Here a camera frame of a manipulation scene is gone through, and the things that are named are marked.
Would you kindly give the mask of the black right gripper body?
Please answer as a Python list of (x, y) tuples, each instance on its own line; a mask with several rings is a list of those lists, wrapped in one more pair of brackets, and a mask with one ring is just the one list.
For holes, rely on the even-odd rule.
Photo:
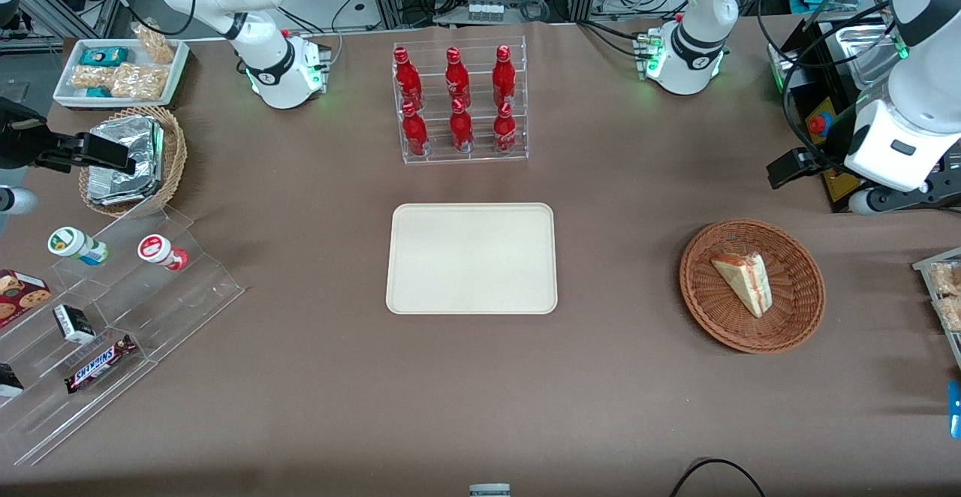
[(47, 167), (41, 160), (50, 135), (46, 118), (31, 108), (1, 98), (1, 168)]

